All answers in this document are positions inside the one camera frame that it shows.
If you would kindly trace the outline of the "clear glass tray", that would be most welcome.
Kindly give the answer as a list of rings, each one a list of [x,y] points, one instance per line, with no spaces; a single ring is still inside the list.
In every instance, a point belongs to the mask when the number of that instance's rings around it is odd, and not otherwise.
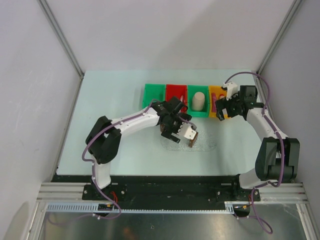
[[[190,141],[185,138],[181,139],[179,143],[162,138],[160,143],[161,146],[168,151],[211,152],[217,147],[217,138],[213,132],[201,130],[198,132],[197,140],[192,147],[189,146]]]

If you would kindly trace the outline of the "beige cup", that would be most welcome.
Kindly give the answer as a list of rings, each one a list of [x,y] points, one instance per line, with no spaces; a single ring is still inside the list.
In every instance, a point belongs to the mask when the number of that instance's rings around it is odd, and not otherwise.
[[[191,109],[193,111],[202,111],[205,105],[205,95],[203,92],[196,92],[191,101]]]

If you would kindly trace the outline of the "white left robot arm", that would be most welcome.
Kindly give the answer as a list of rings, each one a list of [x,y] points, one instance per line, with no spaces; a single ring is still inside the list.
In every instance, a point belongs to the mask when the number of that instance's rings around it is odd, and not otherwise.
[[[100,200],[110,196],[111,161],[117,156],[121,139],[149,127],[160,127],[161,136],[179,143],[181,138],[192,147],[198,137],[197,127],[191,122],[192,116],[179,98],[168,101],[152,99],[143,110],[126,117],[109,119],[101,116],[88,134],[82,153],[82,160],[92,166],[93,194]]]

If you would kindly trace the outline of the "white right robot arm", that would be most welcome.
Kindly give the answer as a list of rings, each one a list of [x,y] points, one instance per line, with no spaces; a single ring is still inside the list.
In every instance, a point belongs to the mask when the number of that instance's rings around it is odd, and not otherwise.
[[[261,145],[254,168],[239,175],[239,183],[230,188],[231,196],[242,201],[249,189],[271,185],[278,188],[282,183],[294,180],[298,173],[300,142],[283,133],[271,119],[266,106],[258,102],[258,90],[254,85],[222,86],[226,96],[215,101],[216,117],[241,116],[258,135]]]

